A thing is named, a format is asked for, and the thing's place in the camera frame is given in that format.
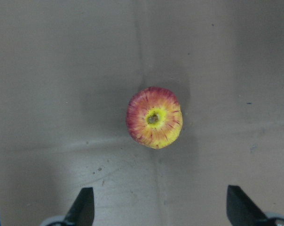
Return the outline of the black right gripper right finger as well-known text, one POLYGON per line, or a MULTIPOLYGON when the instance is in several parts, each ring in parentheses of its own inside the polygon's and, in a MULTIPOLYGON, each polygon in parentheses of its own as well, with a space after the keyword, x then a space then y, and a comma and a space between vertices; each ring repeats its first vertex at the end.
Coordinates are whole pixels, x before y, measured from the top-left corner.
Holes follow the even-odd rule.
POLYGON ((264 226, 268 223, 267 216, 240 186, 228 185, 226 214, 232 226, 264 226))

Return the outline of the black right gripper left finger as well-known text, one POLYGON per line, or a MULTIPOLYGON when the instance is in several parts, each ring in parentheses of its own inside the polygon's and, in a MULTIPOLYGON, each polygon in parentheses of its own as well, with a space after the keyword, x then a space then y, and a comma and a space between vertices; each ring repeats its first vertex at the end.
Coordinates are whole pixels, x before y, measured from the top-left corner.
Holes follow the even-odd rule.
POLYGON ((63 219, 63 226, 92 226, 95 218, 94 190, 82 188, 63 219))

